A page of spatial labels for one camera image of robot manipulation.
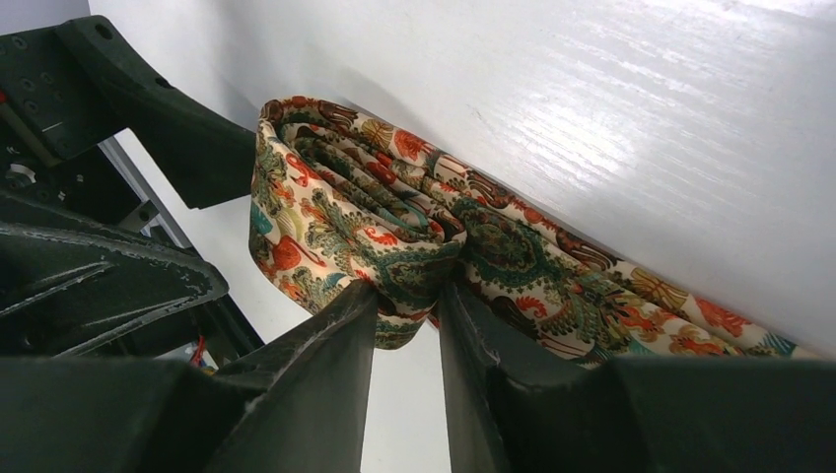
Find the paisley fabric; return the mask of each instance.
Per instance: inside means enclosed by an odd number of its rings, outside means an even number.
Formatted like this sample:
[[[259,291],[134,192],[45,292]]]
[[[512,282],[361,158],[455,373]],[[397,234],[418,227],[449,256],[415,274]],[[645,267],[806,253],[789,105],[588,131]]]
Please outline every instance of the paisley fabric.
[[[250,251],[311,313],[362,278],[395,349],[460,278],[494,313],[587,367],[623,354],[809,352],[587,242],[408,131],[329,101],[264,106]]]

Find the floral cloth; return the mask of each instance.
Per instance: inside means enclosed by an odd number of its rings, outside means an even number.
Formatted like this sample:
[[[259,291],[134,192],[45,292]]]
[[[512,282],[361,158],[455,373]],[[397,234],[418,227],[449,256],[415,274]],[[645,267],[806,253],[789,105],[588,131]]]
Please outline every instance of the floral cloth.
[[[461,278],[555,355],[772,355],[794,343],[572,235],[408,131],[329,101],[264,106],[250,251],[311,313],[362,278],[380,293],[377,343],[407,343]]]

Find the fabric fold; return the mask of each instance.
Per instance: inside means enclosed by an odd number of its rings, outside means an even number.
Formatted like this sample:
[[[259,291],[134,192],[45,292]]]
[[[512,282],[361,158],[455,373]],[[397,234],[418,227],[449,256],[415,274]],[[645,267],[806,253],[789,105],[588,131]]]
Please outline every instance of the fabric fold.
[[[249,246],[280,291],[317,313],[365,279],[377,346],[395,349],[460,278],[555,355],[811,356],[545,218],[406,130],[307,97],[261,111]]]

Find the patterned fabric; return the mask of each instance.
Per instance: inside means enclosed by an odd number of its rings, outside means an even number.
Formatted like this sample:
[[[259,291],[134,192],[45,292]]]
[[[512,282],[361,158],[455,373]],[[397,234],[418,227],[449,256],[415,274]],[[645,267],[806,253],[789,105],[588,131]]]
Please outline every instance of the patterned fabric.
[[[355,279],[372,283],[379,348],[411,340],[441,286],[459,277],[497,316],[587,368],[621,354],[809,355],[358,111],[305,97],[271,101],[256,146],[256,264],[311,313]]]

